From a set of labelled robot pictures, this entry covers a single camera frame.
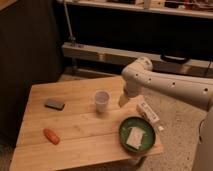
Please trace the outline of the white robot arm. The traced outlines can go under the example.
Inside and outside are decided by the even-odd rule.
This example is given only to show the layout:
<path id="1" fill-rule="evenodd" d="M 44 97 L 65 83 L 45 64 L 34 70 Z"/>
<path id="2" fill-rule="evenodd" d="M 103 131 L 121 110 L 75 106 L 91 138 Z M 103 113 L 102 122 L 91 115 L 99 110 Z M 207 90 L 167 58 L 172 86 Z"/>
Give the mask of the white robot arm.
<path id="1" fill-rule="evenodd" d="M 213 79 L 153 72 L 149 58 L 141 57 L 122 70 L 125 81 L 119 106 L 146 87 L 205 110 L 192 171 L 213 171 Z"/>

